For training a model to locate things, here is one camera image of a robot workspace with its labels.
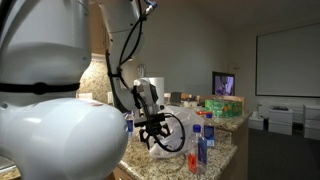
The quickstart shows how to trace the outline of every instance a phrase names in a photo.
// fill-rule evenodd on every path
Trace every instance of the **white bin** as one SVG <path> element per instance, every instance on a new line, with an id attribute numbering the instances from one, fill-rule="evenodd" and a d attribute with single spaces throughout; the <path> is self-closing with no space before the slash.
<path id="1" fill-rule="evenodd" d="M 249 117 L 249 128 L 263 130 L 263 118 Z"/>
<path id="2" fill-rule="evenodd" d="M 304 125 L 304 137 L 320 140 L 320 127 Z"/>
<path id="3" fill-rule="evenodd" d="M 269 121 L 292 124 L 292 114 L 291 109 L 288 111 L 269 109 Z"/>
<path id="4" fill-rule="evenodd" d="M 292 135 L 292 123 L 279 123 L 269 120 L 269 132 Z"/>
<path id="5" fill-rule="evenodd" d="M 305 105 L 305 118 L 320 121 L 320 105 Z"/>

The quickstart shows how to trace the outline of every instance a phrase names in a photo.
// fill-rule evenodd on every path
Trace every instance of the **paper towel roll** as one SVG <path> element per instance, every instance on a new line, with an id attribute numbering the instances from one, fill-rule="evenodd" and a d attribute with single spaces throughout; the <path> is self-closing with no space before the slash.
<path id="1" fill-rule="evenodd" d="M 163 77 L 149 77 L 150 83 L 156 86 L 157 94 L 159 99 L 157 100 L 157 104 L 164 104 L 164 78 Z"/>

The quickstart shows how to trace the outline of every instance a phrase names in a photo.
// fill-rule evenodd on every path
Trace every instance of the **tv screen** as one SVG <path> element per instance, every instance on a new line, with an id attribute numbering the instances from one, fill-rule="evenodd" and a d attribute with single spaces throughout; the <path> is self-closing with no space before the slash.
<path id="1" fill-rule="evenodd" d="M 217 90 L 222 95 L 235 96 L 235 75 L 222 72 L 212 72 L 212 94 L 216 94 Z"/>

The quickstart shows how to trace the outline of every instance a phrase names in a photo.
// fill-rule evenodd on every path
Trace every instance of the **white wall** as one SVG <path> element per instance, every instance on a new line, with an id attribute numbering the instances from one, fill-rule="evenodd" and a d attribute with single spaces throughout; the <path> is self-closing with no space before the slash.
<path id="1" fill-rule="evenodd" d="M 256 36 L 314 22 L 319 22 L 319 19 L 298 23 L 290 22 L 290 24 L 266 24 L 264 27 L 246 27 L 229 32 L 228 62 L 240 67 L 239 70 L 230 68 L 229 72 L 236 74 L 236 95 L 246 98 L 248 110 L 256 110 L 258 102 L 262 100 L 277 103 L 320 104 L 320 99 L 315 98 L 255 96 Z"/>
<path id="2" fill-rule="evenodd" d="M 164 77 L 165 92 L 211 94 L 212 71 L 227 70 L 225 32 L 188 2 L 157 2 L 136 61 L 148 77 Z"/>

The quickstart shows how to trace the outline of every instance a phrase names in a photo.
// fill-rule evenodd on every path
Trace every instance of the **kitchen counter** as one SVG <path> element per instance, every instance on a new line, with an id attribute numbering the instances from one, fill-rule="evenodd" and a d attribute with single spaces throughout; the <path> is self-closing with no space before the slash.
<path id="1" fill-rule="evenodd" d="M 215 131 L 216 147 L 208 149 L 208 169 L 204 175 L 194 175 L 188 170 L 186 156 L 178 155 L 171 158 L 154 159 L 149 155 L 146 144 L 141 143 L 138 136 L 134 136 L 128 142 L 126 153 L 118 165 L 125 174 L 132 180 L 144 179 L 229 179 L 229 174 L 234 174 L 240 170 L 245 174 L 247 171 L 247 119 L 249 113 L 233 118 L 220 118 L 215 120 L 215 125 L 219 129 Z M 237 138 L 234 137 L 237 131 L 243 129 L 244 140 L 240 142 L 240 149 Z M 242 157 L 246 154 L 246 159 L 237 160 L 237 154 Z M 17 177 L 18 171 L 0 174 L 0 180 L 12 180 Z"/>

